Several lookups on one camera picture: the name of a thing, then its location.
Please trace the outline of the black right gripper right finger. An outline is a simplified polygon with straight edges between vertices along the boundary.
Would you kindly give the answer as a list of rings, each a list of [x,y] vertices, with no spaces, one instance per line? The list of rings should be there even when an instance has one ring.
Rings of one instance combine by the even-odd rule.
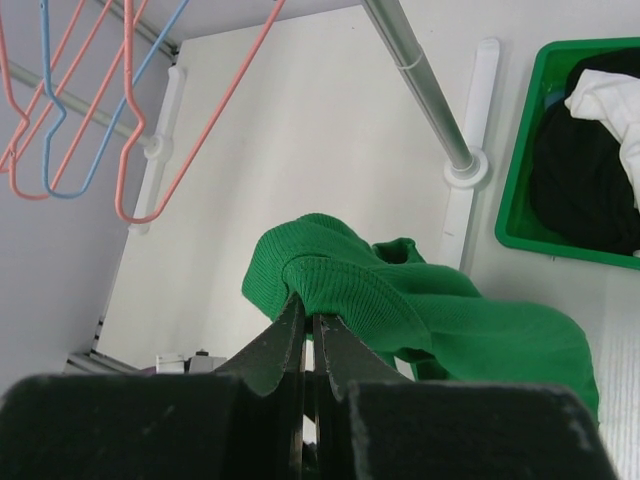
[[[415,388],[333,315],[313,317],[323,479],[413,479]]]

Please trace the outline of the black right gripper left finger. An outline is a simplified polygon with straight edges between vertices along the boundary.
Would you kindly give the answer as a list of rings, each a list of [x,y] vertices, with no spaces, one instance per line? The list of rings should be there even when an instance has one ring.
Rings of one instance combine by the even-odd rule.
[[[292,295],[278,318],[216,372],[235,387],[222,479],[299,479],[305,396],[305,310]]]

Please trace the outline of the green tank top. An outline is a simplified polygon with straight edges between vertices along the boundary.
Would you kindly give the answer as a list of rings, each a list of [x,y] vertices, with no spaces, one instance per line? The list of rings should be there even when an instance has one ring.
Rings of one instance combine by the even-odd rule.
[[[409,238],[369,244],[337,218],[307,214],[259,239],[242,292],[271,319],[297,295],[308,314],[339,316],[419,380],[557,384],[599,407],[590,347],[573,319],[489,299],[463,273],[428,263]]]

